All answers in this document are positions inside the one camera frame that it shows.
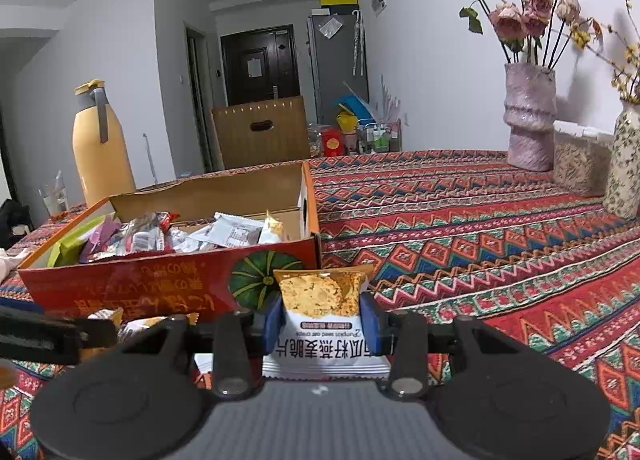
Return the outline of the woven tissue box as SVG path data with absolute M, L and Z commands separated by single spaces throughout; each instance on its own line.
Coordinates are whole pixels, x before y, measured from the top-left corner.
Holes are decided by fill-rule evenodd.
M 593 127 L 555 121 L 553 143 L 553 181 L 584 198 L 602 197 L 613 135 Z

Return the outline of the red canister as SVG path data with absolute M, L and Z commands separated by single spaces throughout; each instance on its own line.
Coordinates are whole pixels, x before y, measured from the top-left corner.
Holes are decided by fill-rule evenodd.
M 335 127 L 321 129 L 321 146 L 324 157 L 342 157 L 345 154 L 342 133 Z

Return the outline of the lime green snack packet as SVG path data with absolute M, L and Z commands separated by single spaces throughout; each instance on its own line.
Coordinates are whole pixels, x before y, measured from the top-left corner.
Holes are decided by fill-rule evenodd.
M 105 220 L 105 215 L 78 225 L 53 244 L 47 261 L 48 268 L 73 266 L 79 263 L 79 256 L 89 238 Z

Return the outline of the brown wooden chair back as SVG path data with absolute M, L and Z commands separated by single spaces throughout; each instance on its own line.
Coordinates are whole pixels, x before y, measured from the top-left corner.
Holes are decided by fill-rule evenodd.
M 227 169 L 310 157 L 302 96 L 214 108 L 212 114 Z

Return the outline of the oat crisp snack packet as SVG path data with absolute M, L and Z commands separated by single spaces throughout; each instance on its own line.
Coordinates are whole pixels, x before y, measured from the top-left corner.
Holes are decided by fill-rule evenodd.
M 273 352 L 262 361 L 270 379 L 382 379 L 384 357 L 372 354 L 363 334 L 359 295 L 369 287 L 371 265 L 274 273 L 284 324 Z

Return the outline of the dried pink flower bouquet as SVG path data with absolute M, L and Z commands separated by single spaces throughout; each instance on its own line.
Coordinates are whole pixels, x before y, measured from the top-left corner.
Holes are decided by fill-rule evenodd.
M 468 30 L 483 33 L 484 16 L 506 56 L 506 63 L 528 63 L 553 70 L 569 45 L 588 48 L 603 37 L 602 25 L 582 14 L 579 0 L 474 0 L 460 9 Z

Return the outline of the pink ceramic vase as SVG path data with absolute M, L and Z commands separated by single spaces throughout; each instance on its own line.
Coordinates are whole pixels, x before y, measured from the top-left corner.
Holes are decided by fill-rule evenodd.
M 553 166 L 556 116 L 555 71 L 531 63 L 508 63 L 503 122 L 510 127 L 506 160 L 532 172 Z

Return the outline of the red cardboard snack box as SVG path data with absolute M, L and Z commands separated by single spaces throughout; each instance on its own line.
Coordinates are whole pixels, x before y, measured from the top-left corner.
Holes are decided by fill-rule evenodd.
M 55 246 L 89 221 L 116 214 L 130 221 L 168 212 L 188 229 L 216 212 L 282 223 L 284 242 L 189 254 L 150 252 L 92 264 L 50 267 Z M 321 261 L 317 204 L 308 163 L 281 163 L 201 175 L 105 198 L 85 209 L 17 271 L 32 300 L 49 315 L 85 316 L 122 308 L 127 319 L 199 313 L 213 318 L 255 308 L 273 290 L 278 270 L 317 269 Z

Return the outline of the yellow box on fridge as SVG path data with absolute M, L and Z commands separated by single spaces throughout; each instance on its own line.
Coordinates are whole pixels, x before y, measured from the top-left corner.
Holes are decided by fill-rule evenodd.
M 322 8 L 331 7 L 358 7 L 358 0 L 320 0 Z

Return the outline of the patterned red tablecloth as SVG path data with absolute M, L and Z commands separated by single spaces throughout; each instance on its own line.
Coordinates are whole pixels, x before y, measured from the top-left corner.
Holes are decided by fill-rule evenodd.
M 270 379 L 255 308 L 111 320 L 78 365 L 19 362 L 1 392 L 17 459 L 634 459 L 639 223 L 501 152 L 308 163 L 322 270 L 371 265 L 400 319 L 382 379 Z

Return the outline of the yellow thermos jug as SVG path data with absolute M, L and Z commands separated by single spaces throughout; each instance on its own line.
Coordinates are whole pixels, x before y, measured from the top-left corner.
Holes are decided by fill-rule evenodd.
M 112 195 L 134 191 L 122 125 L 108 102 L 103 80 L 75 89 L 78 112 L 72 146 L 78 177 L 88 206 Z

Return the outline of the clear drinking glass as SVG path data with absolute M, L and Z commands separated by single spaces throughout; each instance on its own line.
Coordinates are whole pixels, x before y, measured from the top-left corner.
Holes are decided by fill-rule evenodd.
M 68 201 L 63 173 L 58 171 L 53 183 L 46 183 L 39 190 L 40 199 L 52 220 L 64 217 L 68 212 Z

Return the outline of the floral patterned vase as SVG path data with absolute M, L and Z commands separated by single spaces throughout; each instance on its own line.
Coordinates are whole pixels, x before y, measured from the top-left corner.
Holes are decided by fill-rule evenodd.
M 639 105 L 623 101 L 611 146 L 603 200 L 604 208 L 623 219 L 634 219 L 639 209 Z

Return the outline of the dark entrance door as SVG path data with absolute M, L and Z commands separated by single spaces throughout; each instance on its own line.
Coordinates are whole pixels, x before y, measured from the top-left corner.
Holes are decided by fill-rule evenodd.
M 292 25 L 222 36 L 220 47 L 228 105 L 300 95 Z

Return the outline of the grey refrigerator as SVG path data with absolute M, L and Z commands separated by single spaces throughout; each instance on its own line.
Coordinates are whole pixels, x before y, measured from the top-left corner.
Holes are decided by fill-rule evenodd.
M 334 125 L 338 102 L 344 97 L 354 94 L 369 101 L 359 12 L 308 16 L 307 30 L 317 122 Z

